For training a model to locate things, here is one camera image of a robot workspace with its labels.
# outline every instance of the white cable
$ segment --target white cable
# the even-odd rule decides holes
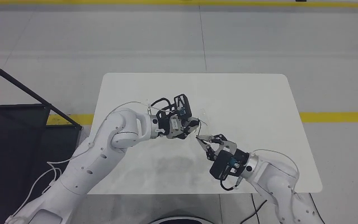
[[[254,151],[252,151],[252,153],[255,153],[255,152],[257,152],[257,151],[275,152],[275,153],[278,153],[278,154],[280,154],[280,155],[285,156],[286,158],[288,158],[289,160],[291,160],[291,162],[295,165],[296,170],[297,170],[297,180],[300,178],[300,170],[298,169],[297,164],[296,164],[295,161],[293,161],[293,159],[290,158],[288,155],[285,155],[285,154],[283,154],[282,152],[277,152],[277,151],[274,151],[274,150],[266,150],[266,149],[254,150]]]
[[[29,197],[30,197],[30,195],[31,195],[31,193],[32,193],[32,190],[34,189],[35,184],[41,179],[41,177],[43,177],[45,174],[47,174],[48,172],[50,172],[50,171],[53,170],[53,171],[55,172],[55,176],[54,176],[53,181],[50,183],[50,184],[53,184],[53,182],[56,181],[56,177],[57,177],[56,170],[57,170],[57,169],[60,171],[60,176],[62,175],[61,169],[60,169],[60,168],[57,168],[57,167],[54,167],[53,164],[62,164],[62,163],[64,163],[64,162],[68,162],[68,161],[73,160],[74,158],[77,158],[78,156],[83,155],[83,154],[85,154],[86,152],[88,152],[88,150],[90,150],[90,148],[92,148],[93,145],[95,144],[97,135],[98,135],[100,129],[102,128],[103,123],[107,120],[107,118],[109,117],[109,115],[111,115],[116,109],[120,108],[121,106],[124,106],[124,105],[126,105],[126,104],[131,104],[131,103],[142,104],[142,105],[144,105],[144,106],[147,106],[147,107],[149,107],[149,108],[153,108],[153,109],[156,109],[156,110],[159,110],[159,111],[172,112],[172,110],[162,110],[162,109],[155,108],[154,106],[149,106],[149,105],[147,105],[147,104],[144,104],[144,103],[138,102],[138,101],[129,101],[129,102],[126,102],[126,103],[124,103],[124,104],[121,104],[121,105],[117,106],[117,107],[114,108],[111,112],[109,112],[109,113],[107,114],[107,116],[105,117],[105,119],[102,121],[102,123],[101,123],[99,129],[97,130],[97,132],[96,132],[96,134],[95,134],[95,137],[94,137],[93,141],[89,143],[87,150],[85,150],[84,152],[82,152],[82,153],[80,153],[80,154],[78,154],[78,155],[76,155],[76,156],[72,156],[71,158],[69,158],[69,159],[67,159],[67,160],[64,160],[64,161],[60,161],[60,162],[47,162],[47,164],[51,166],[51,169],[48,170],[48,171],[46,171],[46,172],[44,172],[43,174],[41,174],[41,175],[39,176],[39,178],[38,178],[38,179],[34,182],[34,184],[32,185],[32,187],[31,187],[31,189],[30,189],[30,192],[29,192],[29,194],[27,195],[25,201],[24,201],[24,202],[21,204],[21,206],[16,210],[16,212],[15,212],[12,216],[10,216],[10,217],[8,218],[8,220],[11,221],[11,220],[13,220],[14,218],[16,218],[16,219],[21,219],[21,217],[17,218],[17,217],[14,217],[14,216],[15,216],[15,215],[20,211],[20,209],[25,205],[25,203],[27,202],[27,200],[29,199]],[[49,189],[51,186],[52,186],[52,185],[47,186],[47,187],[45,188],[45,190],[43,191],[43,194],[44,194],[45,191],[46,191],[47,189]]]
[[[280,155],[283,155],[283,156],[285,156],[286,158],[288,158],[289,160],[291,160],[291,162],[295,165],[295,167],[296,167],[296,169],[297,169],[297,181],[298,181],[298,179],[300,178],[300,170],[298,169],[298,166],[297,166],[297,164],[295,163],[295,161],[293,161],[293,159],[290,158],[288,155],[285,155],[285,154],[283,154],[282,152],[277,152],[277,151],[274,151],[274,150],[266,150],[266,149],[254,150],[254,151],[252,151],[252,153],[255,153],[255,152],[257,152],[257,151],[275,152],[275,153],[278,153],[278,154],[280,154]],[[293,195],[294,195],[295,192],[296,192],[296,191],[295,191],[296,183],[295,183],[294,186],[292,187],[292,193],[293,193]],[[291,200],[291,212],[292,212],[293,217],[295,218],[295,215],[294,215],[294,212],[293,212],[293,200]]]
[[[29,199],[31,193],[32,193],[32,190],[34,189],[34,186],[36,185],[36,183],[41,179],[41,177],[45,176],[45,174],[47,174],[48,172],[52,171],[52,170],[55,170],[56,172],[56,169],[59,169],[60,168],[54,168],[54,169],[49,169],[48,171],[44,172],[43,174],[41,174],[41,176],[39,176],[39,178],[34,182],[34,184],[32,185],[31,189],[30,189],[30,192],[29,194],[27,195],[26,199],[24,200],[24,202],[20,205],[20,207],[16,210],[16,212],[14,212],[14,214],[12,216],[15,216],[17,214],[17,212],[20,211],[20,209],[26,204],[27,200]]]
[[[76,155],[76,156],[72,156],[71,158],[69,158],[69,159],[67,159],[67,160],[60,161],[60,162],[48,162],[48,164],[62,164],[62,163],[64,163],[64,162],[68,162],[68,161],[70,161],[70,160],[73,160],[74,158],[77,158],[78,156],[83,155],[83,154],[85,154],[86,152],[88,152],[88,151],[95,145],[95,141],[96,141],[97,135],[98,135],[100,129],[102,128],[103,123],[107,120],[107,118],[109,117],[109,115],[111,115],[116,109],[120,108],[121,106],[124,106],[124,105],[126,105],[126,104],[131,104],[131,103],[142,104],[142,105],[144,105],[144,106],[147,106],[147,107],[149,107],[149,108],[153,108],[153,109],[156,109],[156,110],[159,110],[159,111],[172,112],[172,110],[162,110],[162,109],[155,108],[154,106],[149,106],[149,105],[147,105],[147,104],[144,104],[144,103],[138,102],[138,101],[129,101],[129,102],[126,102],[126,103],[124,103],[124,104],[121,104],[121,105],[117,106],[116,108],[114,108],[113,110],[111,110],[111,112],[109,112],[109,113],[107,114],[107,116],[104,118],[104,120],[102,121],[100,127],[98,128],[98,130],[97,130],[97,132],[96,132],[96,134],[95,134],[95,137],[93,138],[93,141],[88,144],[89,146],[88,146],[88,149],[87,149],[87,150],[85,150],[84,152],[81,152],[80,154],[78,154],[78,155]]]

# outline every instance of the wire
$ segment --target wire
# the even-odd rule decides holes
[[[76,156],[72,156],[72,157],[70,157],[69,159],[64,160],[64,161],[59,161],[59,162],[47,162],[47,164],[51,166],[51,169],[48,170],[48,171],[46,171],[46,172],[44,172],[43,174],[41,174],[41,175],[39,176],[39,178],[34,182],[34,184],[32,185],[32,187],[31,187],[31,189],[30,189],[30,192],[29,192],[29,194],[27,195],[25,201],[24,201],[24,202],[21,204],[21,206],[16,210],[16,212],[12,215],[12,217],[11,217],[11,216],[9,217],[10,220],[13,220],[14,218],[16,218],[16,217],[14,217],[14,216],[15,216],[15,215],[20,211],[20,209],[26,204],[27,200],[29,199],[29,197],[30,197],[30,195],[31,195],[31,193],[32,193],[32,190],[34,189],[34,186],[35,186],[36,183],[41,179],[41,177],[43,177],[44,175],[46,175],[48,172],[50,172],[50,171],[52,171],[52,170],[53,170],[54,173],[55,173],[53,181],[52,181],[52,182],[50,183],[50,185],[47,186],[47,187],[45,188],[45,190],[43,191],[43,194],[44,194],[45,191],[52,186],[53,182],[56,181],[56,177],[57,177],[56,170],[57,170],[57,169],[60,171],[60,176],[62,175],[61,169],[60,169],[60,168],[57,168],[57,167],[54,167],[53,164],[62,164],[62,163],[64,163],[64,162],[69,162],[69,161],[73,160],[74,158],[77,158],[78,156],[83,155],[83,154],[85,154],[86,152],[88,152],[88,151],[93,147],[93,145],[94,145],[94,143],[95,143],[95,141],[96,141],[96,138],[97,138],[97,136],[98,136],[98,133],[99,133],[100,129],[102,128],[103,123],[104,123],[104,122],[107,120],[107,118],[109,117],[109,115],[111,115],[111,114],[112,114],[116,109],[118,109],[119,107],[124,106],[124,105],[126,105],[126,104],[131,104],[131,103],[142,104],[142,105],[144,105],[144,106],[147,106],[147,107],[149,107],[149,108],[153,108],[153,109],[156,109],[156,110],[159,110],[159,111],[172,112],[171,110],[162,110],[162,109],[155,108],[154,106],[149,106],[149,105],[147,105],[147,104],[144,104],[144,103],[138,102],[138,101],[129,101],[129,102],[126,102],[126,103],[124,103],[124,104],[121,104],[121,105],[117,106],[116,108],[114,108],[113,110],[111,110],[111,112],[109,112],[109,113],[107,114],[107,116],[105,117],[105,119],[102,121],[100,127],[98,128],[98,130],[97,130],[97,132],[96,132],[96,134],[95,134],[95,137],[93,138],[93,141],[88,144],[88,149],[87,149],[87,150],[85,150],[84,152],[82,152],[82,153],[80,153],[80,154],[78,154],[78,155],[76,155]]]
[[[318,209],[317,209],[317,206],[315,205],[315,202],[314,202],[314,200],[313,200],[313,197],[312,197],[311,193],[308,193],[308,194],[309,194],[309,196],[311,197],[312,203],[313,203],[313,205],[314,205],[314,209],[316,210],[316,212],[317,212],[319,218],[321,219],[321,221],[323,222],[323,224],[326,224],[326,223],[324,222],[324,220],[323,220],[321,214],[319,214],[319,211],[318,211]]]
[[[197,132],[197,135],[196,135],[196,136],[199,136],[199,135],[200,135],[200,131],[201,131],[201,120],[199,120],[199,131]]]
[[[245,218],[243,221],[240,222],[240,224],[243,224],[244,222],[246,222],[247,220],[249,220],[250,218],[252,218],[254,215],[257,214],[257,212],[262,208],[262,206],[267,202],[267,200],[265,200],[264,202],[262,202],[262,204],[260,204],[260,206],[257,208],[257,210],[255,210],[255,212],[253,214],[251,214],[249,217]]]
[[[253,208],[255,209],[255,211],[257,210],[256,209],[256,205],[255,205],[255,200],[253,200],[253,194],[251,194],[251,200],[252,200],[252,204],[253,204]],[[260,219],[258,217],[258,213],[256,212],[256,217],[257,217],[257,222],[258,224],[260,224]]]
[[[114,108],[113,110],[111,110],[111,112],[109,112],[109,113],[107,114],[107,116],[104,118],[104,120],[102,121],[100,127],[98,128],[98,130],[97,130],[97,132],[96,132],[96,134],[95,134],[95,137],[93,138],[93,141],[88,144],[88,149],[87,149],[87,150],[85,150],[84,152],[82,152],[82,153],[80,153],[80,154],[78,154],[78,155],[72,156],[71,158],[69,158],[69,159],[67,159],[67,160],[60,161],[60,162],[48,162],[48,164],[62,164],[62,163],[64,163],[64,162],[69,162],[69,161],[73,160],[74,158],[77,158],[78,156],[83,155],[83,154],[85,154],[86,152],[88,152],[88,151],[94,146],[95,141],[96,141],[97,136],[98,136],[98,133],[100,132],[100,129],[102,128],[104,122],[107,120],[107,118],[109,117],[109,115],[111,115],[116,109],[120,108],[121,106],[124,106],[124,105],[126,105],[126,104],[131,104],[131,103],[142,104],[142,105],[144,105],[144,106],[147,106],[147,107],[149,107],[149,108],[153,108],[153,109],[156,109],[156,110],[159,110],[159,111],[172,112],[171,110],[162,110],[162,109],[155,108],[154,106],[149,106],[149,105],[147,105],[147,104],[144,104],[144,103],[138,102],[138,101],[129,101],[129,102],[126,102],[126,103],[124,103],[124,104],[121,104],[121,105],[117,106],[116,108]]]
[[[55,170],[55,173],[56,173],[56,169],[59,169],[60,168],[54,168],[54,169],[49,169],[48,171],[44,172],[43,174],[41,174],[41,176],[39,176],[39,178],[34,182],[34,184],[32,185],[31,189],[30,189],[30,192],[29,194],[27,195],[26,199],[24,200],[24,202],[21,204],[21,206],[16,210],[16,212],[14,212],[14,214],[12,216],[15,216],[19,211],[20,209],[26,204],[27,200],[29,199],[31,193],[32,193],[32,190],[34,189],[34,186],[36,185],[36,183],[41,179],[41,177],[45,176],[48,172],[52,171],[52,170]]]
[[[198,120],[199,120],[199,131],[197,132],[197,135],[196,135],[196,136],[199,136],[199,135],[200,135],[200,131],[201,131],[201,122],[203,122],[206,126],[208,126],[208,124],[206,124],[204,121],[200,120],[199,118],[198,118]]]
[[[275,152],[275,153],[278,153],[278,154],[280,154],[280,155],[285,156],[286,158],[288,158],[288,159],[295,165],[296,170],[297,170],[297,180],[300,178],[300,170],[298,169],[298,166],[297,166],[297,164],[295,163],[295,161],[293,161],[293,159],[290,158],[289,156],[283,154],[282,152],[277,152],[277,151],[274,151],[274,150],[266,150],[266,149],[254,150],[254,151],[252,151],[252,153],[257,152],[257,151]],[[295,187],[296,187],[296,184],[292,187],[293,192],[295,192]]]
[[[156,100],[154,103],[151,104],[151,106],[154,106],[155,104],[157,104],[157,103],[159,103],[159,102],[161,102],[161,101],[166,101],[166,102],[168,103],[168,105],[171,106],[170,101],[169,101],[167,98],[165,98],[165,97],[160,98],[159,100]]]
[[[224,184],[223,184],[223,179],[222,179],[222,178],[220,178],[220,186],[221,186],[224,190],[226,190],[226,191],[228,191],[228,192],[234,189],[233,186],[232,186],[231,188],[226,188],[226,187],[224,186]]]
[[[295,161],[293,161],[292,158],[290,158],[289,156],[283,154],[282,152],[277,152],[277,151],[274,151],[274,150],[259,149],[259,150],[254,150],[254,151],[252,151],[252,153],[255,153],[255,152],[257,152],[257,151],[275,152],[275,153],[278,153],[278,154],[283,155],[283,156],[285,156],[286,158],[288,158],[288,159],[295,165],[295,167],[296,167],[296,169],[297,169],[297,181],[298,181],[298,179],[300,178],[300,170],[298,169],[297,164],[295,163]],[[293,187],[292,187],[292,192],[293,192],[293,194],[295,194],[296,183],[295,183],[295,184],[293,185]],[[294,214],[294,212],[293,212],[293,200],[291,200],[291,211],[292,211],[292,214]]]

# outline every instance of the black fabric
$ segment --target black fabric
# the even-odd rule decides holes
[[[22,204],[34,181],[50,166],[69,158],[79,130],[72,125],[46,127],[49,109],[42,104],[0,105],[0,223]],[[62,170],[67,164],[57,167]],[[41,195],[53,178],[48,173],[28,202]]]
[[[30,190],[31,168],[48,114],[43,105],[0,106],[0,223]]]

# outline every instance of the metal rod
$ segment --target metal rod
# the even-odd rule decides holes
[[[10,83],[14,84],[15,86],[17,86],[18,88],[20,88],[22,91],[24,91],[25,93],[29,94],[30,96],[32,96],[33,98],[35,98],[37,101],[39,101],[40,103],[48,106],[51,110],[53,110],[54,112],[56,112],[57,114],[59,114],[60,116],[62,116],[64,119],[66,119],[67,121],[71,122],[74,126],[76,126],[76,128],[79,128],[80,130],[82,129],[82,126],[80,124],[78,124],[77,122],[75,122],[74,120],[72,120],[69,116],[65,115],[64,113],[62,113],[59,109],[57,109],[55,106],[53,106],[52,104],[50,104],[49,102],[47,102],[45,99],[43,99],[41,96],[37,95],[36,93],[34,93],[31,89],[27,88],[24,84],[22,84],[21,82],[19,82],[18,80],[16,80],[14,77],[10,76],[8,73],[6,73],[4,70],[0,69],[0,76],[4,77],[6,80],[8,80]]]

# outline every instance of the floor seam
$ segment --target floor seam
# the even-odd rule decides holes
[[[201,38],[202,38],[202,48],[204,50],[204,62],[205,62],[205,71],[208,71],[207,67],[206,67],[206,56],[205,56],[205,45],[204,45],[204,33],[202,31],[202,22],[201,22],[201,10],[200,10],[200,6],[199,6],[199,16],[200,16],[200,27],[201,27]]]
[[[37,9],[37,7],[34,8],[32,14],[30,15],[30,18],[27,20],[27,22],[26,22],[26,24],[25,24],[25,27],[24,27],[23,30],[21,31],[20,36],[17,38],[17,40],[16,40],[16,42],[15,42],[15,45],[14,45],[13,48],[11,49],[11,52],[10,52],[9,56],[6,58],[6,61],[5,61],[5,64],[4,64],[4,68],[5,68],[5,66],[6,66],[7,61],[8,61],[8,60],[10,59],[10,57],[12,56],[12,52],[15,50],[15,48],[16,48],[18,42],[20,41],[22,35],[24,34],[24,32],[25,32],[27,26],[29,25],[30,20],[32,19],[33,15],[34,15],[34,13],[35,13],[35,11],[36,11],[36,9]]]
[[[223,209],[222,209],[222,198],[219,194],[219,204],[220,204],[220,215],[221,215],[221,218],[222,218],[222,224],[224,224],[224,220],[223,220]]]

